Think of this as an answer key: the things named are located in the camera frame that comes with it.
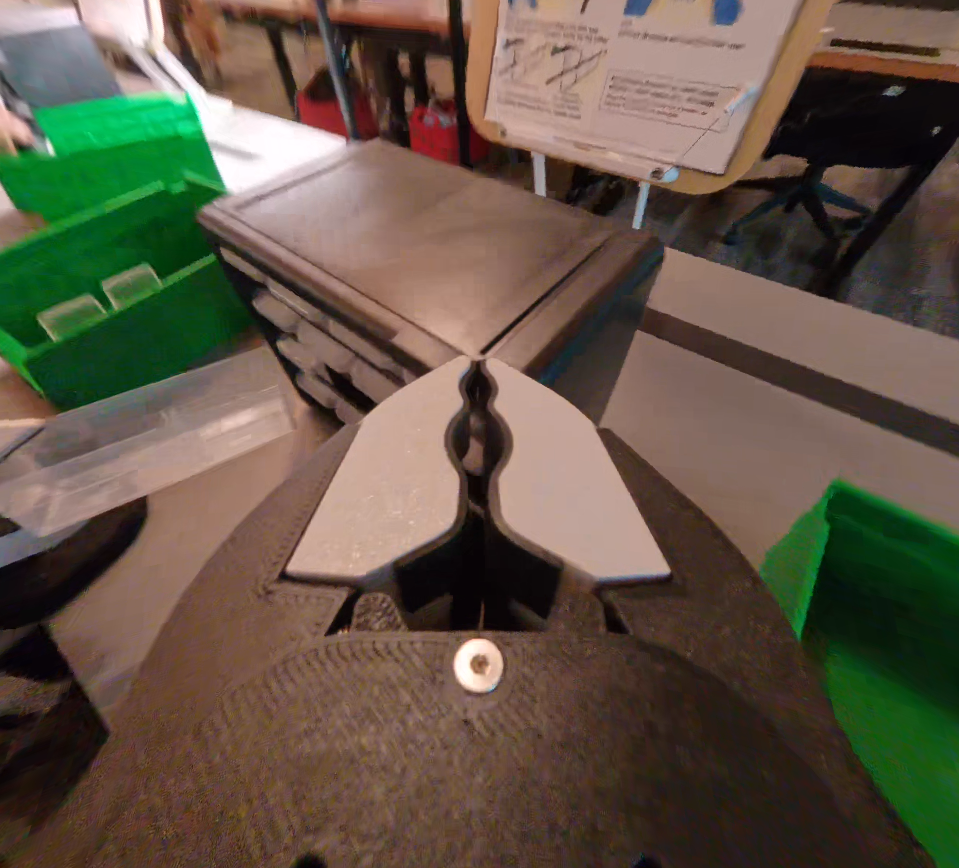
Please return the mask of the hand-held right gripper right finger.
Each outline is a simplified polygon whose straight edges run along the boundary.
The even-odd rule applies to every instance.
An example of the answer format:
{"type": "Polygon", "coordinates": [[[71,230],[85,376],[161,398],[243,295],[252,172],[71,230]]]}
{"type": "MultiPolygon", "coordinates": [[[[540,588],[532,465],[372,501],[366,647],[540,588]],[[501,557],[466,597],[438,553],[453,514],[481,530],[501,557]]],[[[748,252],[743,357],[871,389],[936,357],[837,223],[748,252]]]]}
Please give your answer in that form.
{"type": "Polygon", "coordinates": [[[499,530],[590,583],[669,579],[665,554],[593,422],[506,363],[483,366],[502,433],[489,487],[499,530]]]}

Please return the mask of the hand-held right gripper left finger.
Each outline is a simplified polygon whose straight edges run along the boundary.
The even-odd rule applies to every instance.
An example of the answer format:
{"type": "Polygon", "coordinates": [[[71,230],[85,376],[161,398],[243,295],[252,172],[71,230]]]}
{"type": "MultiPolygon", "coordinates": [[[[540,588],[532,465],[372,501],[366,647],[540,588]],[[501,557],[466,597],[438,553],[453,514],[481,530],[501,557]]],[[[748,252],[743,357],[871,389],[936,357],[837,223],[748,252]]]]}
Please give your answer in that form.
{"type": "Polygon", "coordinates": [[[291,579],[378,579],[452,535],[466,506],[453,431],[466,415],[461,356],[360,422],[285,569],[291,579]]]}

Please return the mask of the set of clear cabinet drawers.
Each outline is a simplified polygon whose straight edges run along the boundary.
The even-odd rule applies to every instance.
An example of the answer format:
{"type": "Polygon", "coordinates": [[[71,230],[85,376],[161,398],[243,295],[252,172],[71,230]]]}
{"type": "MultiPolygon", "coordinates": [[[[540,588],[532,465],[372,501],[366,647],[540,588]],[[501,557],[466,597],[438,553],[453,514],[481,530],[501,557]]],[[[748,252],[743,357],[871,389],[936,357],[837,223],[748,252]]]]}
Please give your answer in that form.
{"type": "Polygon", "coordinates": [[[221,246],[218,256],[296,390],[312,405],[356,423],[422,375],[342,307],[306,294],[246,253],[221,246]]]}

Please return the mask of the clear plastic drawer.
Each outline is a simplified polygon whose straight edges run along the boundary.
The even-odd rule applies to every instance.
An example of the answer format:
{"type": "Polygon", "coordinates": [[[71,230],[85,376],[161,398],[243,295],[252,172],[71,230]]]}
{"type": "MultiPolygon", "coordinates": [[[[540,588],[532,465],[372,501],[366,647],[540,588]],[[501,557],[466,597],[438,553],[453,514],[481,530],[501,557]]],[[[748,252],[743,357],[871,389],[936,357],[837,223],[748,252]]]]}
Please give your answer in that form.
{"type": "Polygon", "coordinates": [[[138,263],[101,281],[103,294],[112,310],[120,311],[162,289],[162,280],[147,262],[138,263]]]}
{"type": "Polygon", "coordinates": [[[106,316],[107,312],[99,299],[91,294],[83,294],[38,312],[35,321],[51,342],[61,343],[101,323],[106,316]]]}
{"type": "Polygon", "coordinates": [[[56,416],[2,414],[2,567],[282,438],[295,413],[286,372],[258,347],[56,416]]]}

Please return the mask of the black drawer cabinet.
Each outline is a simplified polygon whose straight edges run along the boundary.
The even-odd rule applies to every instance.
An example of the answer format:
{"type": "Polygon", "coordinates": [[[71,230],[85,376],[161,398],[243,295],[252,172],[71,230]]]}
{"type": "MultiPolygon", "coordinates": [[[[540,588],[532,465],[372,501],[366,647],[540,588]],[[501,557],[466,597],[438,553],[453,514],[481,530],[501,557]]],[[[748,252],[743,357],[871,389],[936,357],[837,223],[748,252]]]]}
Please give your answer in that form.
{"type": "Polygon", "coordinates": [[[547,386],[665,256],[649,232],[381,140],[225,195],[198,225],[221,265],[221,246],[250,255],[420,377],[467,356],[547,386]]]}

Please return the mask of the green plastic bin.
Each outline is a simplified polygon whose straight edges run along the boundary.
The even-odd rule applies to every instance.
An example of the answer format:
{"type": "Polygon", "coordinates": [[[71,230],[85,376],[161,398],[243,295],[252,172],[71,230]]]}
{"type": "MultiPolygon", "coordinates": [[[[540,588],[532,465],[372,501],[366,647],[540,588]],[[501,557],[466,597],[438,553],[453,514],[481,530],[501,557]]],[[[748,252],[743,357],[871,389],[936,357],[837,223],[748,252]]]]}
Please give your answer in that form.
{"type": "Polygon", "coordinates": [[[957,531],[836,479],[760,572],[858,760],[934,865],[956,867],[957,531]]]}
{"type": "Polygon", "coordinates": [[[13,206],[47,223],[157,182],[224,184],[188,95],[146,92],[39,108],[50,151],[2,155],[13,206]]]}
{"type": "Polygon", "coordinates": [[[186,371],[244,334],[251,321],[198,225],[223,190],[186,177],[126,193],[24,237],[2,251],[2,359],[61,411],[186,371]],[[138,263],[162,289],[112,310],[101,281],[138,263]],[[106,318],[51,342],[36,314],[91,294],[106,318]]]}

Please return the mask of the black office chair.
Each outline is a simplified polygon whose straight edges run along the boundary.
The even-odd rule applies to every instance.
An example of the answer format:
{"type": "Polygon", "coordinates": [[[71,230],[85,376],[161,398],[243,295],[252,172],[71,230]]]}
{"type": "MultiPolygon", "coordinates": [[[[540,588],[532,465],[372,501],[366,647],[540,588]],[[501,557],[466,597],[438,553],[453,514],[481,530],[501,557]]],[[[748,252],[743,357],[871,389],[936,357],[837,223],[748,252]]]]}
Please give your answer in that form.
{"type": "Polygon", "coordinates": [[[138,499],[2,565],[2,866],[15,865],[107,738],[46,624],[124,554],[147,517],[138,499]]]}

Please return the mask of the red plastic crate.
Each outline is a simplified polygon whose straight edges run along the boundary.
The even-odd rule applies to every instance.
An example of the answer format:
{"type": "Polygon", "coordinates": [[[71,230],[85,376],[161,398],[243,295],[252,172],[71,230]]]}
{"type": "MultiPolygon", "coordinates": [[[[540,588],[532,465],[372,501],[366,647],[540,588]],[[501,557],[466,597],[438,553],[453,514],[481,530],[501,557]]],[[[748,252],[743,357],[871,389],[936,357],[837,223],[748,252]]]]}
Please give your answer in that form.
{"type": "Polygon", "coordinates": [[[432,159],[459,165],[461,140],[457,106],[453,98],[433,98],[416,105],[409,115],[411,149],[432,159]]]}
{"type": "MultiPolygon", "coordinates": [[[[379,137],[379,123],[367,90],[350,75],[347,76],[347,82],[359,139],[366,141],[379,137]]],[[[345,138],[348,136],[333,78],[327,67],[318,69],[297,92],[295,106],[302,124],[345,138]]]]}

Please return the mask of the dark metal pole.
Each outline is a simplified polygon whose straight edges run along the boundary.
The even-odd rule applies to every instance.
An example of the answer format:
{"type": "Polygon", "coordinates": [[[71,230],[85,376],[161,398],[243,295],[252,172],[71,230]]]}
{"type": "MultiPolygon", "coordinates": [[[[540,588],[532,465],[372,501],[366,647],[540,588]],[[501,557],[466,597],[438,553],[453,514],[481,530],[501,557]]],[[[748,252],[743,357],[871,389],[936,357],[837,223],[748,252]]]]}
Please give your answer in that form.
{"type": "Polygon", "coordinates": [[[447,0],[447,3],[454,84],[454,105],[457,118],[459,165],[466,169],[472,169],[471,124],[466,104],[466,60],[468,49],[464,28],[463,1],[447,0]]]}

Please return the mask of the black desk chair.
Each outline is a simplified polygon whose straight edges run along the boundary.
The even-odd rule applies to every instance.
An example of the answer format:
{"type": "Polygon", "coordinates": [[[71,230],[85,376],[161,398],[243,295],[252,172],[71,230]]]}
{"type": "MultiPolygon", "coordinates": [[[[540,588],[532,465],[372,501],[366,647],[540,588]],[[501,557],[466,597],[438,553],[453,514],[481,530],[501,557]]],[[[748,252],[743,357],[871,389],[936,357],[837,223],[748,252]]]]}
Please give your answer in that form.
{"type": "Polygon", "coordinates": [[[803,74],[761,159],[801,159],[797,176],[742,179],[738,188],[769,198],[737,219],[723,243],[776,209],[802,208],[824,239],[809,292],[834,299],[854,269],[946,158],[958,137],[958,84],[810,68],[803,74]],[[843,166],[904,170],[877,208],[825,182],[843,166]]]}

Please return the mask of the wooden work table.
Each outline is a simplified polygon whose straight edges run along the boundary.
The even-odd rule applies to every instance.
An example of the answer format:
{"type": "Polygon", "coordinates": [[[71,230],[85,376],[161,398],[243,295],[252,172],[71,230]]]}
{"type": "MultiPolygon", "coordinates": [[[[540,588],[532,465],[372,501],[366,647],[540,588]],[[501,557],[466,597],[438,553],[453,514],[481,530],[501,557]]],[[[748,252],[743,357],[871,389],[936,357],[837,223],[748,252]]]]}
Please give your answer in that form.
{"type": "MultiPolygon", "coordinates": [[[[318,35],[313,5],[307,0],[205,0],[230,22],[255,25],[264,32],[290,108],[298,116],[298,86],[285,46],[287,33],[318,35]]],[[[443,0],[350,0],[329,9],[331,23],[345,44],[371,42],[386,50],[382,72],[388,82],[390,132],[400,145],[410,144],[405,90],[425,104],[430,91],[426,58],[450,57],[449,20],[443,0]]]]}

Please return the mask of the black light stand pole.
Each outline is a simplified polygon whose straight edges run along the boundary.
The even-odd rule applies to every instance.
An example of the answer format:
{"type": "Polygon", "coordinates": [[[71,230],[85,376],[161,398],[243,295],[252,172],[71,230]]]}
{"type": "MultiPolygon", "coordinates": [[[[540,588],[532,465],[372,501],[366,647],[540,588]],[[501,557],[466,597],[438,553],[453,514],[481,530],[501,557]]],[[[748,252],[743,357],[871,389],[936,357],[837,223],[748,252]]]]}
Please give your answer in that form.
{"type": "Polygon", "coordinates": [[[330,20],[326,0],[314,0],[318,30],[327,57],[327,69],[340,107],[346,137],[350,141],[360,139],[352,96],[344,68],[343,47],[337,29],[330,20]]]}

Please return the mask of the dark flat monitor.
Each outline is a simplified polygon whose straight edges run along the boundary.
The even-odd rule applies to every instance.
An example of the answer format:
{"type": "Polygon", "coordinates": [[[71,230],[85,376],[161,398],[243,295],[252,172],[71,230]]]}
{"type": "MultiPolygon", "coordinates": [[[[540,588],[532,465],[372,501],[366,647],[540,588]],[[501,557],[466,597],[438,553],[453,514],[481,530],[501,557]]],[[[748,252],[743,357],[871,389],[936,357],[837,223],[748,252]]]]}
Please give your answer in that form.
{"type": "Polygon", "coordinates": [[[3,22],[1,70],[2,80],[32,109],[122,94],[101,50],[78,22],[3,22]]]}

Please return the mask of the wooden desk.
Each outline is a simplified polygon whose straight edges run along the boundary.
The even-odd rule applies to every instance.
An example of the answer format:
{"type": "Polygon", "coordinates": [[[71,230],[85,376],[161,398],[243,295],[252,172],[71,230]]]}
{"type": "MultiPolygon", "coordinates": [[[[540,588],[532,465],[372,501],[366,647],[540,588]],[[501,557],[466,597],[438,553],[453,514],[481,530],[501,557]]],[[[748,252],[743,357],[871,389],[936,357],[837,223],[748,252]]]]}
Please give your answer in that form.
{"type": "Polygon", "coordinates": [[[958,11],[838,3],[809,67],[958,83],[958,11]]]}

